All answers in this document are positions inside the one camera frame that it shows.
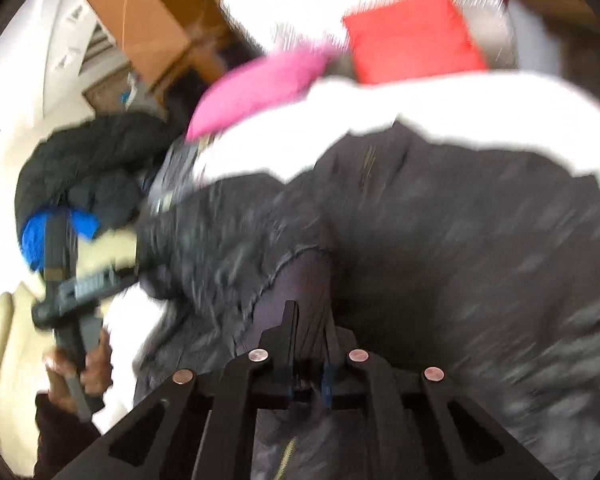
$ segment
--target dark sleeve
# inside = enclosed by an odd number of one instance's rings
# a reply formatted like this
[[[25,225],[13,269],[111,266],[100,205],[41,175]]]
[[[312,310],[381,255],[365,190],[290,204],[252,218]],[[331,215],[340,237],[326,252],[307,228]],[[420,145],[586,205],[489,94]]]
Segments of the dark sleeve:
[[[87,449],[100,433],[90,422],[82,423],[75,415],[53,405],[46,394],[37,394],[36,408],[40,436],[33,475],[35,480],[50,480]]]

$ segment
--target copper screw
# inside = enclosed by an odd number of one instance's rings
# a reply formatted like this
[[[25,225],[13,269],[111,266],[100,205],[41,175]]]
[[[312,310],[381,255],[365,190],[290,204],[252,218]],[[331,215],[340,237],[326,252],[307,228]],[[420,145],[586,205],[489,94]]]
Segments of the copper screw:
[[[183,368],[182,370],[178,370],[176,373],[174,373],[171,378],[176,384],[186,384],[193,379],[193,372]]]
[[[355,363],[363,363],[367,359],[369,359],[369,354],[365,350],[356,348],[355,350],[349,352],[349,359],[351,359]]]
[[[249,361],[253,361],[254,363],[266,361],[268,358],[269,352],[262,348],[256,348],[255,350],[251,350],[251,352],[249,352]]]
[[[424,370],[424,377],[432,383],[439,383],[442,379],[445,378],[445,373],[436,366],[430,366],[429,368]]]

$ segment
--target blue fabric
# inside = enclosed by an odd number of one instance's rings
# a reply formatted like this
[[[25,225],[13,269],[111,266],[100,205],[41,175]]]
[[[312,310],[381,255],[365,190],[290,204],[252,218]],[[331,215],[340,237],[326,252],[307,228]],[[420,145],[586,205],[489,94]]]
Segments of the blue fabric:
[[[53,213],[54,211],[52,210],[38,211],[29,218],[22,232],[20,252],[31,270],[40,270],[44,266],[46,219]],[[77,210],[71,211],[71,223],[79,235],[89,240],[93,239],[100,225],[94,215]]]

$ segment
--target gray fabric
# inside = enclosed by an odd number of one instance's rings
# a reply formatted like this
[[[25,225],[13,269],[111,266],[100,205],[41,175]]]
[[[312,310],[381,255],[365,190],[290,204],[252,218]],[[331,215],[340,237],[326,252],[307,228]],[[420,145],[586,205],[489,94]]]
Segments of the gray fabric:
[[[198,155],[198,143],[177,138],[169,148],[147,197],[151,214],[166,211],[195,189],[192,170]]]

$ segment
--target finger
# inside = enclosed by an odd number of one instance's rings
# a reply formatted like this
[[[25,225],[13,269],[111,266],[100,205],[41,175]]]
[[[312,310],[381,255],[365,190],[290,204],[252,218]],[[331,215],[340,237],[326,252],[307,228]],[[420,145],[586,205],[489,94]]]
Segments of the finger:
[[[80,382],[86,393],[101,395],[113,384],[111,381],[111,367],[86,370],[80,374]]]
[[[66,385],[66,381],[62,375],[57,374],[49,368],[46,369],[46,374],[49,377],[49,398],[70,396],[69,387]]]
[[[94,366],[108,365],[111,361],[111,355],[104,346],[98,346],[95,350],[87,354],[84,360],[87,370]]]
[[[48,393],[49,402],[56,405],[61,410],[69,413],[78,411],[75,400],[71,396],[58,396],[53,392]]]
[[[64,378],[75,377],[77,373],[75,364],[59,348],[54,347],[45,352],[44,362],[48,370],[52,370]]]
[[[99,381],[109,383],[111,381],[111,371],[112,367],[109,364],[87,368],[80,374],[80,382],[85,386]]]
[[[100,329],[100,346],[109,347],[109,332],[104,327]]]
[[[86,368],[95,366],[97,363],[109,363],[111,361],[111,346],[109,345],[109,333],[100,330],[100,343],[98,347],[87,354],[84,363]]]

